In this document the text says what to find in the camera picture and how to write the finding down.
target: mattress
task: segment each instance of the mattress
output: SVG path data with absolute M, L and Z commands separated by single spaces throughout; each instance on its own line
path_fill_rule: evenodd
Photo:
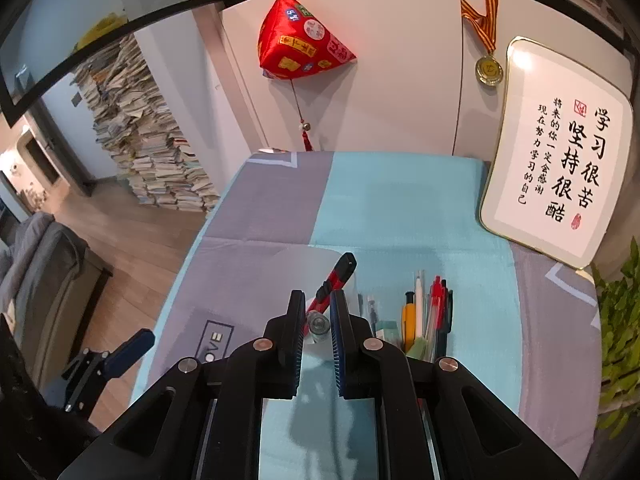
M 455 297 L 447 354 L 578 473 L 600 391 L 594 286 L 484 230 L 477 209 L 485 178 L 484 163 L 453 156 L 252 156 L 178 274 L 132 400 L 180 358 L 228 356 L 286 311 L 263 298 L 276 254 L 292 246 L 351 251 L 356 287 L 376 298 L 380 319 L 399 323 L 415 270 L 446 277 Z M 339 399 L 333 374 L 331 362 L 305 353 L 297 397 L 266 403 L 261 478 L 376 477 L 372 406 Z

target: red tassel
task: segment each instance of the red tassel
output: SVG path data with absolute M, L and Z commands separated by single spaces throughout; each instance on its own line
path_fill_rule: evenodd
M 306 134 L 306 132 L 302 132 L 302 140 L 305 143 L 305 151 L 312 152 L 314 150 L 314 147 L 311 145 L 311 141 L 309 140 L 309 136 Z

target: gray sofa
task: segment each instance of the gray sofa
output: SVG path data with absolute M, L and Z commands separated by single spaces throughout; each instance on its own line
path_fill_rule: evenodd
M 42 389 L 67 364 L 87 304 L 108 270 L 82 238 L 41 212 L 20 224 L 1 257 L 0 308 Z

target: red zongzi decoration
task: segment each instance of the red zongzi decoration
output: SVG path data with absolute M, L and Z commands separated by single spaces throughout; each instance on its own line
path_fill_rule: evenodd
M 295 79 L 355 56 L 297 0 L 276 0 L 260 28 L 258 59 L 265 76 Z

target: red utility knife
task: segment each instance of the red utility knife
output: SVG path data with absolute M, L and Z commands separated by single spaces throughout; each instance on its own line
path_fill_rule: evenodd
M 324 280 L 324 283 L 316 292 L 316 298 L 312 301 L 309 308 L 306 310 L 308 314 L 312 310 L 317 310 L 320 314 L 324 314 L 329 306 L 329 295 L 332 290 L 340 290 L 344 287 L 344 284 L 349 281 L 349 278 L 356 270 L 356 258 L 353 253 L 344 253 L 338 263 L 335 264 L 334 270 Z M 308 331 L 308 327 L 305 326 L 305 334 Z

